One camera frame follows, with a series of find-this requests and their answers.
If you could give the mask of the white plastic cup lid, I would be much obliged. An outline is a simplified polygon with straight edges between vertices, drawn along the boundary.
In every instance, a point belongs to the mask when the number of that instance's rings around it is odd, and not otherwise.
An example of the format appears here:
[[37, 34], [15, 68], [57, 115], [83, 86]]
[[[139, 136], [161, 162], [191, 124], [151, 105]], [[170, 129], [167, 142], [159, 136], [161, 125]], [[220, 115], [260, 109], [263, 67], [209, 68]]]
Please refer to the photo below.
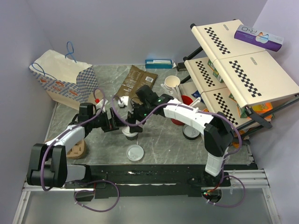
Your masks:
[[130, 127], [129, 127], [129, 126], [125, 126], [125, 127], [123, 127], [121, 131], [122, 131], [122, 133], [123, 133], [126, 137], [130, 137], [130, 138], [135, 137], [136, 135], [138, 135], [137, 132], [133, 132], [133, 133], [131, 133], [131, 132], [130, 132]]

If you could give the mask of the black paper coffee cup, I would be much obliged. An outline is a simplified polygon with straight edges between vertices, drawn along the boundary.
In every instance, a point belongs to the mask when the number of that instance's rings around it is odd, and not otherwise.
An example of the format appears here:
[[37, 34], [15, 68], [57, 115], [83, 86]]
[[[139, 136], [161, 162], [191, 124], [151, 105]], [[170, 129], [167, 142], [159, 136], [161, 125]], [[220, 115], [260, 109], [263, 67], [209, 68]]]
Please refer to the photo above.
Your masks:
[[128, 134], [125, 134], [127, 140], [129, 141], [135, 141], [138, 139], [138, 133], [128, 133]]

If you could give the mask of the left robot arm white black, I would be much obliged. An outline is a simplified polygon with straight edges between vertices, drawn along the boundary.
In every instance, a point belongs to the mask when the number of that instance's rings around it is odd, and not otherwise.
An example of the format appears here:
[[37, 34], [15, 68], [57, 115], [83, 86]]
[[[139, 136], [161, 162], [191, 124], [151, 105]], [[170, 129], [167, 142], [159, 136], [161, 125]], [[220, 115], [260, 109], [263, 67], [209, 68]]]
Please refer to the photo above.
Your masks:
[[118, 130], [124, 124], [110, 108], [111, 118], [98, 103], [81, 103], [79, 112], [67, 128], [46, 143], [37, 143], [31, 149], [27, 183], [42, 186], [45, 191], [62, 187], [66, 182], [76, 181], [80, 187], [91, 185], [92, 175], [86, 165], [67, 164], [67, 152], [83, 140], [93, 129], [101, 128], [103, 132]]

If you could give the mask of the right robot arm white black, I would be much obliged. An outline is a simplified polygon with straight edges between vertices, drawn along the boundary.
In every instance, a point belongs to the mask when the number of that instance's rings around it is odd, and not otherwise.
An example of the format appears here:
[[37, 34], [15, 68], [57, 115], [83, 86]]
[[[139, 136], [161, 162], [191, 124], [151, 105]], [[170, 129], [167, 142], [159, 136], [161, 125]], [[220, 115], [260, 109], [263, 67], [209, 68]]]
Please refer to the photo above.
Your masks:
[[129, 110], [127, 135], [141, 132], [151, 115], [161, 115], [188, 125], [204, 137], [208, 152], [204, 181], [209, 186], [216, 185], [221, 179], [220, 172], [233, 140], [232, 123], [221, 113], [203, 112], [168, 94], [159, 96], [147, 85], [139, 88], [136, 95], [139, 103], [133, 102], [129, 96], [122, 96], [118, 100], [119, 107], [127, 107]]

